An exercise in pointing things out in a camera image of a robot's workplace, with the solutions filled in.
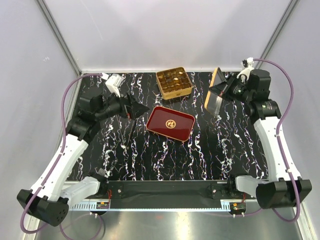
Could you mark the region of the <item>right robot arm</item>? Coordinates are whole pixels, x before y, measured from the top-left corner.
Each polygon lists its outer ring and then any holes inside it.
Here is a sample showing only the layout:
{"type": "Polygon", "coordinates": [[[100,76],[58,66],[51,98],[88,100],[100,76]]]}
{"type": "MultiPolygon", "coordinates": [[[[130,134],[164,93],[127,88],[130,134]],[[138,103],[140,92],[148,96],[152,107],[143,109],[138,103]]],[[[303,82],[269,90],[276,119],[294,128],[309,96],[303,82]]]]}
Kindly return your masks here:
{"type": "Polygon", "coordinates": [[[204,108],[218,116],[223,102],[243,103],[262,145],[267,161],[268,179],[260,180],[247,174],[236,174],[227,180],[232,198],[244,193],[256,198],[262,209],[297,207],[311,192],[312,184],[296,168],[282,130],[278,104],[269,98],[270,73],[252,69],[245,77],[225,77],[220,68],[212,74],[204,108]]]}

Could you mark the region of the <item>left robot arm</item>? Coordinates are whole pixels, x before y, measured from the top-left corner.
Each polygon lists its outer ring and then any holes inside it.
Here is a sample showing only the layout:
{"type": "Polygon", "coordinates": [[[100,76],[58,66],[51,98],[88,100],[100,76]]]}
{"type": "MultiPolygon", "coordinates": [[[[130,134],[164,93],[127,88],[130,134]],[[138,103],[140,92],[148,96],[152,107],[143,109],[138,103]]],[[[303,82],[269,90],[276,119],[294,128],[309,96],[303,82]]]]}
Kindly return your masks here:
{"type": "Polygon", "coordinates": [[[108,193],[108,180],[103,170],[90,173],[80,182],[63,189],[76,161],[88,148],[101,129],[101,122],[120,116],[136,120],[149,108],[139,103],[131,93],[125,96],[112,93],[81,97],[78,112],[68,122],[62,141],[49,165],[30,189],[22,189],[17,200],[23,213],[53,227],[60,225],[71,207],[95,196],[103,198],[108,193]]]}

